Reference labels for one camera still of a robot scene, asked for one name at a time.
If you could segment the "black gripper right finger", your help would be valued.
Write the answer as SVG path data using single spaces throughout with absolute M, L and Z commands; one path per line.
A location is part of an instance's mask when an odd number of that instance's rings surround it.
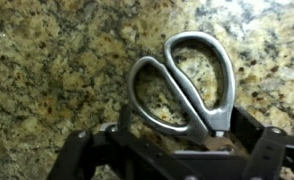
M 282 167 L 294 173 L 294 136 L 271 125 L 264 126 L 246 110 L 234 106 L 231 132 L 249 152 L 245 180 L 278 180 Z

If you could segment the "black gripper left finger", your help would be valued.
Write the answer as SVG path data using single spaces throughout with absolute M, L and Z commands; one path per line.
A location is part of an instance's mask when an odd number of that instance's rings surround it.
M 121 180 L 201 180 L 201 175 L 146 139 L 130 133 L 131 109 L 124 105 L 117 123 L 97 134 L 70 133 L 47 180 L 90 180 L 96 168 L 108 165 Z

